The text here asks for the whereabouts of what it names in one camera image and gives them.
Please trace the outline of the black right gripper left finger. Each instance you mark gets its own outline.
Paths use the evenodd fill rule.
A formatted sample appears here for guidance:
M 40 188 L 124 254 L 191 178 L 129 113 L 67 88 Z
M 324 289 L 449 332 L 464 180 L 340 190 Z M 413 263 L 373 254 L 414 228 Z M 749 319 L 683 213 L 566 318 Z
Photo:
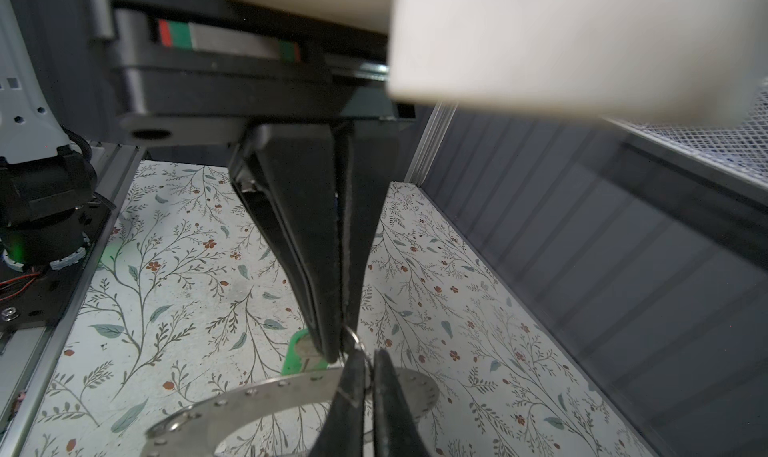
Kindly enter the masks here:
M 366 379 L 368 364 L 361 350 L 354 350 L 343 367 L 339 384 L 310 457 L 363 455 Z

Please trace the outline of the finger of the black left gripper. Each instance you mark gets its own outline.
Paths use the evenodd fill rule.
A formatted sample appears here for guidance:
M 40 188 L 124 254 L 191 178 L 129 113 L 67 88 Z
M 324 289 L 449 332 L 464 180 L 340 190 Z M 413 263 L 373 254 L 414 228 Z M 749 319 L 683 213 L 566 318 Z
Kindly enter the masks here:
M 368 259 L 390 183 L 400 129 L 394 121 L 346 122 L 335 131 L 341 323 L 357 328 Z

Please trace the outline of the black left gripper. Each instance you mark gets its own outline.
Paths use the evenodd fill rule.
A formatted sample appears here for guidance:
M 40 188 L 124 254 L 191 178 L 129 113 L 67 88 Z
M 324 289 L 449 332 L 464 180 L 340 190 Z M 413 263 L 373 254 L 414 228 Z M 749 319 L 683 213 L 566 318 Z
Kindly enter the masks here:
M 127 142 L 235 142 L 255 123 L 412 122 L 391 100 L 388 40 L 379 33 L 226 0 L 89 0 L 95 39 Z M 276 58 L 230 43 L 192 50 L 175 24 L 271 37 Z M 315 348 L 341 352 L 341 271 L 330 129 L 264 124 L 248 130 L 229 165 L 233 190 L 284 270 Z

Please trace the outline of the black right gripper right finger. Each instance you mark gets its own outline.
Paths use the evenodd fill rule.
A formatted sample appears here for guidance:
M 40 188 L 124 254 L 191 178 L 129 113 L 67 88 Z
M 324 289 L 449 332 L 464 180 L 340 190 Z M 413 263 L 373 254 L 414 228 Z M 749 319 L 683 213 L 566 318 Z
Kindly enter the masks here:
M 415 419 L 386 350 L 374 353 L 373 432 L 376 457 L 427 457 Z

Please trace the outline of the green key tag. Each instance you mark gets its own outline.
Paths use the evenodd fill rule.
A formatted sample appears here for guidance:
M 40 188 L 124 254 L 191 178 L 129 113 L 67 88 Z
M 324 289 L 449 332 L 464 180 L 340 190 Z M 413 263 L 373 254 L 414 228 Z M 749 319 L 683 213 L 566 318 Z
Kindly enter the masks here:
M 302 329 L 290 339 L 281 370 L 282 376 L 325 370 L 328 362 L 315 348 L 309 331 Z

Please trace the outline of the silver split keyring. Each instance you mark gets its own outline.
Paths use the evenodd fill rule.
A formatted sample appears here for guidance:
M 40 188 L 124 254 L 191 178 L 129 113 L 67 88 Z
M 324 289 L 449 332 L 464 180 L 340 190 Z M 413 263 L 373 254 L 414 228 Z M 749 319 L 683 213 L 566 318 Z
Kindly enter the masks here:
M 355 352 L 361 353 L 368 372 L 371 373 L 373 371 L 373 362 L 365 345 L 358 334 L 347 324 L 342 325 L 341 342 L 342 350 L 346 357 L 350 357 Z

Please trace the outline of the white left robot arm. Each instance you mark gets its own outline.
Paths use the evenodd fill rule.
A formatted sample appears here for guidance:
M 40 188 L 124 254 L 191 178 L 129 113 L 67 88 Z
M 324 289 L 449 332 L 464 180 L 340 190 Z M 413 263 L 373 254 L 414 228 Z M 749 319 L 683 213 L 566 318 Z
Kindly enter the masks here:
M 29 264 L 80 247 L 86 140 L 227 144 L 231 185 L 315 348 L 352 347 L 397 162 L 395 103 L 353 74 L 379 32 L 227 0 L 1 0 L 1 234 Z

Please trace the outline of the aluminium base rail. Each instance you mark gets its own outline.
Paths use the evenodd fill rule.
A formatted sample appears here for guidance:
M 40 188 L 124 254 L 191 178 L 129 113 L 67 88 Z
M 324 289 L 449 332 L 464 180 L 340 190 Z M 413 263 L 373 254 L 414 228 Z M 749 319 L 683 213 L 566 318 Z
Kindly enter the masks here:
M 1 454 L 18 456 L 99 258 L 146 150 L 98 144 L 96 194 L 75 212 L 88 238 L 74 266 L 46 270 L 26 291 L 1 304 Z

